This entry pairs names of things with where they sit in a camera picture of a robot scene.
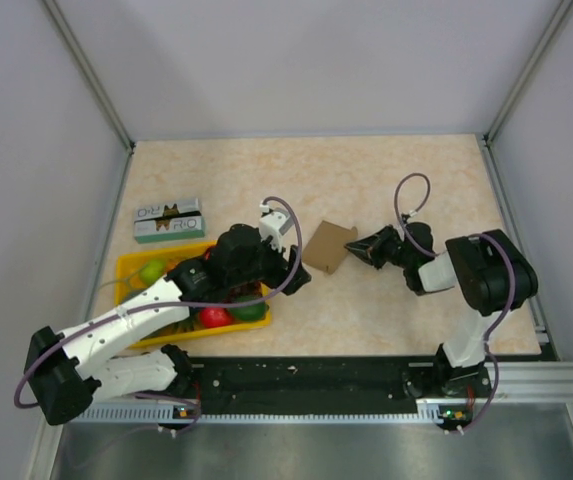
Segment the brown cardboard box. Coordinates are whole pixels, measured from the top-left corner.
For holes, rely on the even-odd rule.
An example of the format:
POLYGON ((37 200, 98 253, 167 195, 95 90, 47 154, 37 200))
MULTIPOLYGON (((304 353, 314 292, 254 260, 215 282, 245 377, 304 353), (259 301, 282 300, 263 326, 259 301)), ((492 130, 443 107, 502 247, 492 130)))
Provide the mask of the brown cardboard box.
POLYGON ((345 245, 357 239, 356 227, 346 228, 323 220, 303 249, 302 262, 332 275, 348 255, 345 245))

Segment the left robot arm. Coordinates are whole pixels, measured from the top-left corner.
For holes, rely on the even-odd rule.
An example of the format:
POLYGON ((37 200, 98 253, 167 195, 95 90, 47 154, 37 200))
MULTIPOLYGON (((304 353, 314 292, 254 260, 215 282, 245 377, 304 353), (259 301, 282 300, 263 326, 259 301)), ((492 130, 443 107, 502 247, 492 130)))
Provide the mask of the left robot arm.
POLYGON ((311 279, 298 246, 277 247, 272 236, 235 225, 203 254, 181 261, 109 312, 60 332, 49 326, 36 331, 20 384, 30 388, 51 426, 70 422, 97 401, 146 391, 182 396, 193 374, 180 348, 165 345, 129 358, 120 352, 200 309, 230 307, 236 288, 260 283, 271 295, 292 295, 311 279))

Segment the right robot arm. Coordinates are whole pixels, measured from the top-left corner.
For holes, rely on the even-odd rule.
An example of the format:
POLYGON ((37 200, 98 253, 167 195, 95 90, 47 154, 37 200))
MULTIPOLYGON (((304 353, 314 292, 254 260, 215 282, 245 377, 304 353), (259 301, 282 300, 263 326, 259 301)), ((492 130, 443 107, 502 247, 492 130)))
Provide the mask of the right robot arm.
POLYGON ((465 301, 464 315, 454 333, 442 342, 428 372, 403 374, 413 398, 441 393, 459 396, 482 383, 490 359, 489 340, 501 321, 538 292, 534 268, 507 235, 499 230, 446 241, 433 250, 431 228, 409 222, 401 230, 388 225, 345 249, 376 269, 386 264, 402 270, 406 285, 418 296, 457 288, 465 301))

